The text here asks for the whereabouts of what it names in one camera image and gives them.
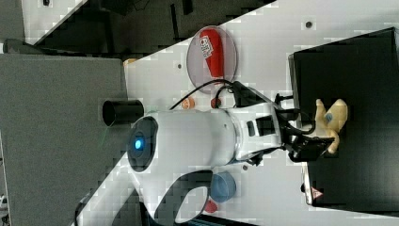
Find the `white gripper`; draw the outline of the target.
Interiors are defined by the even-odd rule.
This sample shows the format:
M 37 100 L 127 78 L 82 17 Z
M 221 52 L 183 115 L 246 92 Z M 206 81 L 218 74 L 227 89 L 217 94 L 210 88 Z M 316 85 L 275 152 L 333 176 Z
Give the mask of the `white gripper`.
M 289 123 L 296 121 L 301 114 L 298 108 L 277 109 L 270 103 L 227 110 L 236 128 L 238 141 L 235 158 L 249 160 L 261 151 L 270 151 L 281 146 L 293 162 L 315 161 L 323 155 L 335 141 L 325 131 L 320 131 L 311 120 L 307 131 L 297 129 Z

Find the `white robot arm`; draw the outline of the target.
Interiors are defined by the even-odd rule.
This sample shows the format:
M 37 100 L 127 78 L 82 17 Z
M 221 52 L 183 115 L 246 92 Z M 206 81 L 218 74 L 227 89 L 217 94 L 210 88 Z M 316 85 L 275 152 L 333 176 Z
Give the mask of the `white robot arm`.
M 204 210 L 216 168 L 258 165 L 275 150 L 288 151 L 295 162 L 312 161 L 334 140 L 293 127 L 297 114 L 272 103 L 149 113 L 133 124 L 126 153 L 72 226 L 112 226 L 133 192 L 156 223 L 175 226 Z

